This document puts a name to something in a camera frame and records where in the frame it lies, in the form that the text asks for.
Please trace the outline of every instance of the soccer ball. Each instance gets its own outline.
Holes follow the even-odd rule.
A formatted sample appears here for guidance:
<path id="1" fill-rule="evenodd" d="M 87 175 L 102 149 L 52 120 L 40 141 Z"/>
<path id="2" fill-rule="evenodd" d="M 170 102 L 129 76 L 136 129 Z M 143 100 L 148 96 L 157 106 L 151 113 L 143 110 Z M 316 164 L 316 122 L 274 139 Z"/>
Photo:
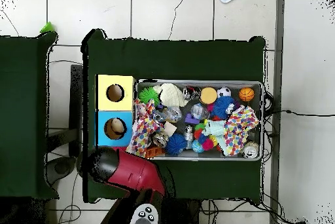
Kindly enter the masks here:
<path id="1" fill-rule="evenodd" d="M 232 95 L 232 91 L 230 91 L 230 89 L 228 87 L 222 87 L 217 91 L 217 97 L 223 97 L 223 96 L 231 96 Z"/>

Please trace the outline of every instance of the green table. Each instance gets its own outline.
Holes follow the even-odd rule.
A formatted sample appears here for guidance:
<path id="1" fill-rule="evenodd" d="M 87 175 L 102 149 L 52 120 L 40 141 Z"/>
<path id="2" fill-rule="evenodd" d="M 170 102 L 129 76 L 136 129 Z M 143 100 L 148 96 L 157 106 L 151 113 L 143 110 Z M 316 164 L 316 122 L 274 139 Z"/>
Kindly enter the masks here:
<path id="1" fill-rule="evenodd" d="M 46 61 L 56 39 L 0 37 L 0 196 L 58 198 L 44 180 Z"/>
<path id="2" fill-rule="evenodd" d="M 263 78 L 265 41 L 146 41 L 108 40 L 93 29 L 83 40 L 88 66 L 88 146 L 94 145 L 94 77 L 97 74 L 131 75 L 135 79 L 194 79 L 260 81 Z M 177 198 L 251 198 L 260 200 L 260 160 L 156 161 L 163 178 L 175 182 Z M 122 198 L 124 191 L 88 182 L 88 198 Z"/>

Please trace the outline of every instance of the box hole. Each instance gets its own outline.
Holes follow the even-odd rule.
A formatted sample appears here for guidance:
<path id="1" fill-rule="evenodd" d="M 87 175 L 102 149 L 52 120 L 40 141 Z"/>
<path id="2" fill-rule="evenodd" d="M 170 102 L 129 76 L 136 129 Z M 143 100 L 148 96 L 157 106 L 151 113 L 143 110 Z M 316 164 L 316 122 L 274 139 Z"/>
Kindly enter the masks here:
<path id="1" fill-rule="evenodd" d="M 126 124 L 120 118 L 111 118 L 105 123 L 105 134 L 111 140 L 119 140 L 127 131 Z"/>
<path id="2" fill-rule="evenodd" d="M 124 89 L 119 84 L 112 84 L 108 87 L 106 96 L 112 102 L 119 102 L 124 98 Z"/>

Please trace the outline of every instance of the white controller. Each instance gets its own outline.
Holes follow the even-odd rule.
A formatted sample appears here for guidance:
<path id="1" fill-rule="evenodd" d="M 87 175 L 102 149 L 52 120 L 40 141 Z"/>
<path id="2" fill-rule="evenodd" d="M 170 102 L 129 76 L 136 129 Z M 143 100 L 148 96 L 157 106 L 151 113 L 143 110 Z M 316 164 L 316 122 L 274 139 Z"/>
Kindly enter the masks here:
<path id="1" fill-rule="evenodd" d="M 133 213 L 130 224 L 158 224 L 157 209 L 151 204 L 142 204 Z"/>

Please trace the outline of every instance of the yellow box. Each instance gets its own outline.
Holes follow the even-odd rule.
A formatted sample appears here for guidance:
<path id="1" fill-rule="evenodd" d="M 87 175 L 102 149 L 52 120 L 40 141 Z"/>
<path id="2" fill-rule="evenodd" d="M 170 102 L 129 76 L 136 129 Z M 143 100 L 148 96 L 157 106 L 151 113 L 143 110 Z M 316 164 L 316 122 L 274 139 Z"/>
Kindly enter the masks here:
<path id="1" fill-rule="evenodd" d="M 97 108 L 100 111 L 132 111 L 133 84 L 132 76 L 98 75 Z"/>

